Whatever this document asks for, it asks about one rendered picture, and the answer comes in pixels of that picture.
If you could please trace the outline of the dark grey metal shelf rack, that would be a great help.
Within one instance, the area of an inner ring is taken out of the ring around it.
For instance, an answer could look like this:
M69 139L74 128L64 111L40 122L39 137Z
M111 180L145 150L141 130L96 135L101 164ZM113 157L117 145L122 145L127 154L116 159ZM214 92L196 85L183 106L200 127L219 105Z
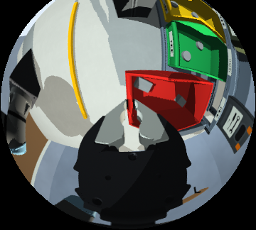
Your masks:
M160 1L156 0L155 4L156 4L158 17L159 17L159 25L160 25L160 31L161 31L161 53L162 53L161 70L188 73L188 74L196 75L198 77L202 77L203 79L214 83L210 100L206 108L206 111L209 111L212 115L214 115L214 119L212 120L212 122L210 123L210 121L207 120L207 118L203 115L203 118L201 119L201 122L199 124L182 129L178 132L180 133L181 136L185 136L187 134L205 129L206 133L210 135L211 131L218 127L216 124L221 114L223 113L226 102L228 100L228 95L234 96L243 105L246 105L248 94L250 91L251 73L252 73L247 56L243 53L238 52L235 49L234 45L231 42L228 27L226 25L224 18L215 10L218 15L218 18L220 19L221 25L223 27L223 31L225 34L225 41L227 45L227 52L228 52L228 71L227 71L225 89L223 92L223 97L220 102L220 106L218 107L218 110L216 110L214 107L212 107L212 105L217 92L219 80L213 77L199 74L197 72L192 72L189 70L168 66L168 47L167 47L167 37L166 37L166 24L168 24L168 22L165 22L164 20L164 13L163 13Z

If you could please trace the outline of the red bin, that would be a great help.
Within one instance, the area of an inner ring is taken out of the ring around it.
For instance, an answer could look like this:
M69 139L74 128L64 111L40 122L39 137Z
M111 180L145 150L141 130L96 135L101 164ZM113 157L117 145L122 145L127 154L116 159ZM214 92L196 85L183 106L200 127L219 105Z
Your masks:
M153 83L149 93L134 87L137 78L135 76ZM213 90L212 82L183 72L125 70L125 78L129 125L136 128L139 128L140 122L134 109L134 99L161 114L177 131L180 131L201 122ZM178 94L187 101L183 108L174 101Z

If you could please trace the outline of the yellow open bin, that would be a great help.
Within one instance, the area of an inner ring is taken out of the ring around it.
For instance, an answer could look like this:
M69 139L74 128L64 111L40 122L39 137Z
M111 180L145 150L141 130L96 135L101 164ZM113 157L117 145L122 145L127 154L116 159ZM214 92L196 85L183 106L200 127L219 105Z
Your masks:
M203 1L170 0L175 1L178 4L177 8L172 8L171 2L169 0L159 1L164 13L165 22L169 23L172 20L177 20L202 24L209 28L214 34L216 34L224 43L226 43L223 27L220 23L220 19L218 18L217 13ZM192 17L192 12L196 12L198 14L198 18Z

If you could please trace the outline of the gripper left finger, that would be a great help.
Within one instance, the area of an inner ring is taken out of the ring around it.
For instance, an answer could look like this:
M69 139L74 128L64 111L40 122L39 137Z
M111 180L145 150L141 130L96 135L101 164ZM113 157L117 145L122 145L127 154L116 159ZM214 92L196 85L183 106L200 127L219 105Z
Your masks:
M124 145L125 111L128 109L128 100L125 99L105 116L102 116L85 134L78 150L78 159L73 169L79 172L80 166L91 155L109 151L110 146L117 150Z

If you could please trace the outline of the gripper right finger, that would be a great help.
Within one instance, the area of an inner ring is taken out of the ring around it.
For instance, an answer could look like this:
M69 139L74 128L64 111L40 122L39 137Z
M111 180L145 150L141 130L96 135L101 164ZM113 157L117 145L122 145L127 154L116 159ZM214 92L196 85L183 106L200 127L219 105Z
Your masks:
M137 111L139 125L139 142L144 150L154 144L157 150L168 150L178 155L186 165L191 166L188 159L185 143L180 133L161 115L150 108L133 100L134 109Z

